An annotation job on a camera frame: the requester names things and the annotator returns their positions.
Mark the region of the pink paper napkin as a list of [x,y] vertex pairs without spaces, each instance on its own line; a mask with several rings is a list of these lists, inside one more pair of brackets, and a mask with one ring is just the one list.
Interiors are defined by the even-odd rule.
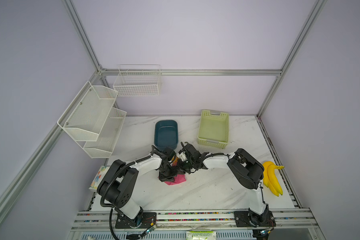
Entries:
[[185,175],[177,175],[176,177],[174,177],[174,180],[172,182],[165,181],[165,183],[169,186],[172,186],[172,185],[178,185],[178,184],[184,183],[185,181],[186,181]]

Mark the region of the yellow plastic spoon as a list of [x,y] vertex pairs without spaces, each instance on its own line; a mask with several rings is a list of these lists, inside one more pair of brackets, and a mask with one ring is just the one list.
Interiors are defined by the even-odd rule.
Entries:
[[176,166],[179,158],[177,156],[173,157],[172,166]]

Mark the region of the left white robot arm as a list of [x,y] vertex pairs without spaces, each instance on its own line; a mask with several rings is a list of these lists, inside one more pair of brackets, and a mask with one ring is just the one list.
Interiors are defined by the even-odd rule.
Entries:
[[152,146],[152,151],[146,157],[129,163],[114,161],[97,189],[97,194],[101,196],[101,207],[115,210],[132,221],[140,221],[143,210],[132,199],[138,177],[158,171],[160,181],[172,181],[177,175],[176,167],[172,166],[175,158],[174,150],[165,148],[164,151],[159,151]]

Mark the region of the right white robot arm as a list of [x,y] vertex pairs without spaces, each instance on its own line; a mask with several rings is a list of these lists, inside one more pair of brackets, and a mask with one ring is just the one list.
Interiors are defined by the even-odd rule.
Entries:
[[234,153],[200,153],[187,143],[177,154],[177,166],[180,171],[192,174],[198,170],[228,169],[239,184],[247,189],[249,207],[243,221],[252,226],[274,226],[273,214],[264,200],[262,182],[264,178],[263,165],[244,149],[237,149]]

